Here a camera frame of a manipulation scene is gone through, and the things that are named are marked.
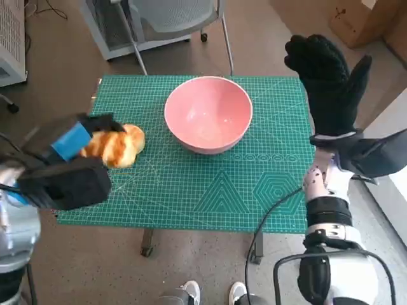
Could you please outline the left bare black robot hand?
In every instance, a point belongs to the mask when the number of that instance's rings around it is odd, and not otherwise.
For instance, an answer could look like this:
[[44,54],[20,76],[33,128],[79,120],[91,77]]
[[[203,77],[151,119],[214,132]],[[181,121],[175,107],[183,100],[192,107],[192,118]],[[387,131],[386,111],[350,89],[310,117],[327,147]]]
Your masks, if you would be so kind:
[[68,162],[90,143],[93,133],[123,130],[112,113],[70,114],[33,129],[22,145],[22,151],[46,165]]

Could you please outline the right black gloved robot hand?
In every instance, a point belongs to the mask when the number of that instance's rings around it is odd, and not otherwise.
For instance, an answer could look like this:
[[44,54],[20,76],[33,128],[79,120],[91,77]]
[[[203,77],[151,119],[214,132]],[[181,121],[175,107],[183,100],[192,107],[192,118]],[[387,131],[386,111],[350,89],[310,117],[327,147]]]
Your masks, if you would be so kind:
[[298,73],[306,89],[315,133],[337,137],[355,132],[372,57],[363,56],[350,71],[343,53],[319,34],[293,35],[285,49],[285,65]]

